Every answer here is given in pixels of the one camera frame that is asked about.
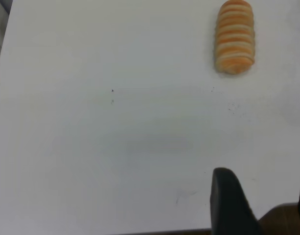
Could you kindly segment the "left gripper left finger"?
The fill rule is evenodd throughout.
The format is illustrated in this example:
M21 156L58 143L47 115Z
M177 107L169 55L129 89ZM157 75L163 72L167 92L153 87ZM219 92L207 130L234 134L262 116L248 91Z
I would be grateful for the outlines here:
M263 234L237 176L228 168L213 170L210 219L213 235Z

